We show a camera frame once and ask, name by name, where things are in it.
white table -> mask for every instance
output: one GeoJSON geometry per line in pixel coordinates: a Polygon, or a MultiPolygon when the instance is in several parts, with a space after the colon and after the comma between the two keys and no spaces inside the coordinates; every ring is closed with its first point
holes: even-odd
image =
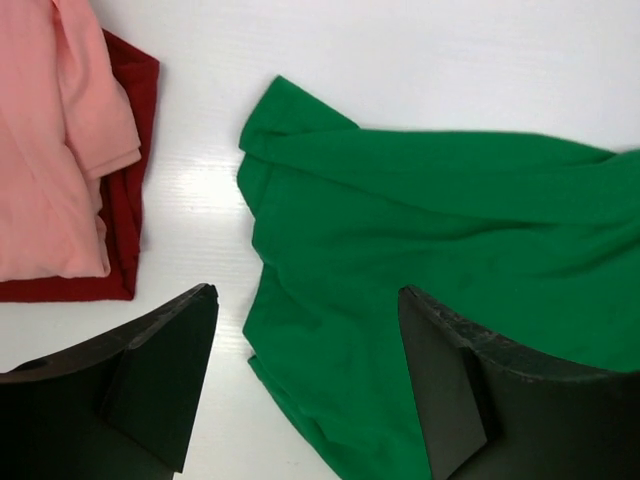
{"type": "Polygon", "coordinates": [[[139,293],[132,303],[0,305],[0,371],[214,283],[220,319],[185,480],[336,478],[246,365],[241,335],[260,261],[236,143],[274,75],[367,126],[530,130],[615,149],[640,140],[637,0],[93,4],[106,28],[164,67],[139,293]]]}

garment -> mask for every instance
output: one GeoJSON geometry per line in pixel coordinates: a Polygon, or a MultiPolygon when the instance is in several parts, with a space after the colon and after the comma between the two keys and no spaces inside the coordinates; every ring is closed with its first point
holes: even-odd
{"type": "Polygon", "coordinates": [[[159,62],[115,35],[104,32],[113,75],[126,91],[138,134],[141,160],[103,178],[106,245],[111,273],[106,278],[42,278],[0,283],[0,301],[55,302],[131,300],[135,295],[142,229],[142,182],[151,154],[159,62]]]}
{"type": "Polygon", "coordinates": [[[240,146],[264,263],[250,364],[341,478],[430,478],[403,286],[543,352],[640,367],[640,151],[365,130],[283,78],[240,146]]]}
{"type": "Polygon", "coordinates": [[[100,178],[140,159],[87,0],[0,3],[0,281],[104,277],[100,178]]]}

folded pink cloth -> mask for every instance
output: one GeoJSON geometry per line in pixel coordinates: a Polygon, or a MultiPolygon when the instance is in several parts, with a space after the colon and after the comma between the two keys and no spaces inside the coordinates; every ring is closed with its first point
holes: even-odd
{"type": "Polygon", "coordinates": [[[0,281],[109,274],[100,177],[140,159],[88,0],[0,1],[0,281]]]}

green shirt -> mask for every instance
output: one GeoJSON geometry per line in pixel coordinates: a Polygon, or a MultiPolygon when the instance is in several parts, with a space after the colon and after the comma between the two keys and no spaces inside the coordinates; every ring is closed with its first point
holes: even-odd
{"type": "Polygon", "coordinates": [[[264,262],[251,365],[341,478],[430,478],[397,321],[407,284],[543,352],[640,367],[640,152],[365,130],[283,78],[240,146],[264,262]]]}

maroon cloth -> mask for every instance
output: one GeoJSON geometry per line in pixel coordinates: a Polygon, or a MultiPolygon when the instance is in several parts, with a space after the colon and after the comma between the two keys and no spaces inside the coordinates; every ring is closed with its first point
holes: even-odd
{"type": "Polygon", "coordinates": [[[106,278],[53,277],[3,282],[2,302],[131,300],[135,295],[142,230],[142,181],[151,151],[160,63],[112,33],[104,34],[113,74],[131,102],[142,156],[139,162],[102,180],[104,206],[100,217],[107,225],[111,274],[106,278]]]}

